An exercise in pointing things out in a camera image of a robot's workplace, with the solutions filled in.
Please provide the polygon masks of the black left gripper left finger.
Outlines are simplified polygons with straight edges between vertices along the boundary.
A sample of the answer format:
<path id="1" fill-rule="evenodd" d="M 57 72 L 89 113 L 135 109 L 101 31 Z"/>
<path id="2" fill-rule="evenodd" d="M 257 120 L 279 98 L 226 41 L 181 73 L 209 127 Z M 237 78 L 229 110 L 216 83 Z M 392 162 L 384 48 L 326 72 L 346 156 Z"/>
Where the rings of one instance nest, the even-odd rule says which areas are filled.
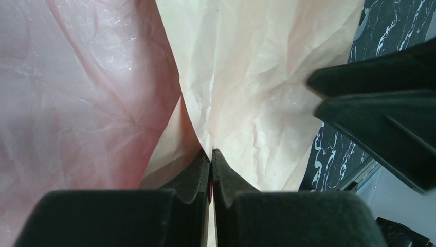
<path id="1" fill-rule="evenodd" d="M 206 246 L 210 161 L 204 152 L 158 189 L 43 196 L 16 246 Z"/>

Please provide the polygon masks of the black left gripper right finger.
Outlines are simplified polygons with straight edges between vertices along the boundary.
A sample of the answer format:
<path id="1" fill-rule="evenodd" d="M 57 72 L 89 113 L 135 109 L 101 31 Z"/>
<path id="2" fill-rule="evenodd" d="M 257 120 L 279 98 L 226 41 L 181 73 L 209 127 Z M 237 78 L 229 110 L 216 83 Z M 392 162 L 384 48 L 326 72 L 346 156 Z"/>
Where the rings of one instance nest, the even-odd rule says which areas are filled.
<path id="1" fill-rule="evenodd" d="M 211 158 L 218 246 L 385 246 L 352 192 L 261 192 L 219 149 Z"/>

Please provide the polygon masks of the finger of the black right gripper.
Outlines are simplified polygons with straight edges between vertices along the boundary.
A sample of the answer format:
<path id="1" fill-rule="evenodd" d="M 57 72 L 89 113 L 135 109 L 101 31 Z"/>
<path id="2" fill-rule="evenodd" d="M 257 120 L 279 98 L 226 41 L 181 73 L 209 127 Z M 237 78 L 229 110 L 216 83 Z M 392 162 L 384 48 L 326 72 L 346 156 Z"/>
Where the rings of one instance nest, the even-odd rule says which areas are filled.
<path id="1" fill-rule="evenodd" d="M 314 115 L 413 190 L 435 190 L 434 90 L 329 98 Z"/>
<path id="2" fill-rule="evenodd" d="M 327 97 L 434 90 L 435 39 L 381 57 L 316 70 L 307 85 Z"/>

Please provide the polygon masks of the pink wrapping paper sheet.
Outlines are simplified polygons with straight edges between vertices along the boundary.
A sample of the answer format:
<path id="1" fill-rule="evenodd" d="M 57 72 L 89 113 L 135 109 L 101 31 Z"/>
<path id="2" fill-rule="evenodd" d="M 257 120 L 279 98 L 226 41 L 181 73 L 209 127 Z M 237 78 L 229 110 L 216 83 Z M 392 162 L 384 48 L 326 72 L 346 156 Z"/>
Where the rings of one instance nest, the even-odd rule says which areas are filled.
<path id="1" fill-rule="evenodd" d="M 363 1 L 1 1 L 1 246 L 64 189 L 160 186 L 200 149 L 297 191 Z"/>

